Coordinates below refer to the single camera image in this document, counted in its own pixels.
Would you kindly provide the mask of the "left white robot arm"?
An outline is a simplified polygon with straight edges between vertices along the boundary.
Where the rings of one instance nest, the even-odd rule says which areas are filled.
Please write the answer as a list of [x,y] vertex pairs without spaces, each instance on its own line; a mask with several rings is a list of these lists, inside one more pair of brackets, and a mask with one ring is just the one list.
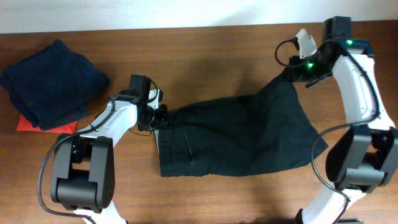
[[114,147],[126,131],[139,126],[152,131],[167,107],[161,90],[111,97],[105,110],[86,128],[63,135],[54,145],[50,197],[69,215],[86,223],[126,223],[113,203],[116,185]]

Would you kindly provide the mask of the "black shorts garment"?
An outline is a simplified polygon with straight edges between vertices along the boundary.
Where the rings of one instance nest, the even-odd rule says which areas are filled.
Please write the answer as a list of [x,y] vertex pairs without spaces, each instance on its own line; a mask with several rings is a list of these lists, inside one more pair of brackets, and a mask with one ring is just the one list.
[[244,177],[306,166],[328,148],[283,72],[258,93],[195,103],[157,132],[162,177]]

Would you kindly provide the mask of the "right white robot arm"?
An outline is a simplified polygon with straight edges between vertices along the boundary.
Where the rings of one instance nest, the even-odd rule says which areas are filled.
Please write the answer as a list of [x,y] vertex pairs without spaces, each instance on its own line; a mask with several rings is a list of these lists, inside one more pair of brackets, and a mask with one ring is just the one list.
[[311,37],[289,40],[300,52],[285,67],[299,72],[308,86],[333,77],[341,93],[346,122],[322,131],[314,150],[326,134],[345,129],[326,158],[323,188],[296,223],[338,223],[347,209],[374,189],[389,183],[397,169],[397,129],[380,96],[374,74],[374,54],[366,40],[326,39],[317,46]]

